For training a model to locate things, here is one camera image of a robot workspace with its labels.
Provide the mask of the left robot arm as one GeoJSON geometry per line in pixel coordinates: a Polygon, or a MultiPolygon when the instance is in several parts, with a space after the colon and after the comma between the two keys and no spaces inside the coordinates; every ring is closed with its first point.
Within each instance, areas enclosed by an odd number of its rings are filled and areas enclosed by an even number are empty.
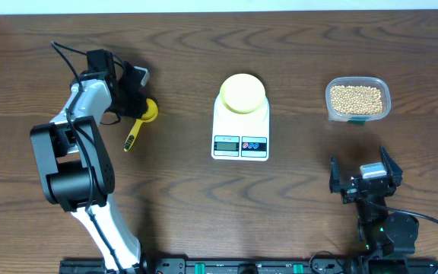
{"type": "Polygon", "coordinates": [[[129,151],[142,123],[158,115],[143,92],[146,68],[104,49],[84,53],[87,69],[75,73],[71,95],[49,123],[34,126],[30,140],[43,195],[87,229],[101,260],[63,260],[61,273],[153,273],[154,261],[125,223],[113,192],[115,171],[98,126],[105,113],[135,120],[124,144],[129,151]]]}

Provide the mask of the yellow measuring scoop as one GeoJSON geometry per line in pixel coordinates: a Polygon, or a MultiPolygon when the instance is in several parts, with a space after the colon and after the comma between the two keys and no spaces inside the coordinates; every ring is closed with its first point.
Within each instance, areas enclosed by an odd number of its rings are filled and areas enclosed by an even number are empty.
{"type": "Polygon", "coordinates": [[[158,106],[155,103],[155,101],[148,98],[146,100],[146,104],[147,104],[148,109],[141,116],[140,119],[135,120],[135,124],[133,125],[133,127],[132,127],[131,131],[129,132],[129,135],[125,141],[125,144],[123,147],[124,151],[129,151],[132,148],[134,142],[137,139],[138,132],[139,132],[142,124],[143,123],[151,123],[157,118],[159,110],[158,110],[158,106]]]}

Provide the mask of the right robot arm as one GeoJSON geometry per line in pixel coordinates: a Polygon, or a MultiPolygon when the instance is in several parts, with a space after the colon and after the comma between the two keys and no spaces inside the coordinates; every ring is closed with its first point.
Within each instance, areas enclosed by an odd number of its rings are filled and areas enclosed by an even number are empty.
{"type": "Polygon", "coordinates": [[[401,185],[403,171],[383,147],[379,154],[380,162],[360,166],[360,175],[346,182],[330,157],[329,190],[339,193],[344,204],[356,205],[358,234],[367,246],[344,263],[345,273],[408,273],[407,256],[415,252],[419,221],[386,205],[401,185]]]}

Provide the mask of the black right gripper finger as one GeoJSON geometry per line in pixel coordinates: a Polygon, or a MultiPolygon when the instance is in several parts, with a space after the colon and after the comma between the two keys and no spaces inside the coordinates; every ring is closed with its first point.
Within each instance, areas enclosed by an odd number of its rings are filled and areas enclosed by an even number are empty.
{"type": "Polygon", "coordinates": [[[383,146],[379,147],[379,153],[382,160],[382,164],[386,169],[387,177],[392,181],[395,186],[400,186],[402,183],[403,170],[395,163],[395,161],[389,156],[383,146]]]}
{"type": "Polygon", "coordinates": [[[331,193],[341,192],[341,179],[338,172],[338,165],[334,156],[330,157],[331,173],[329,179],[329,190],[331,193]]]}

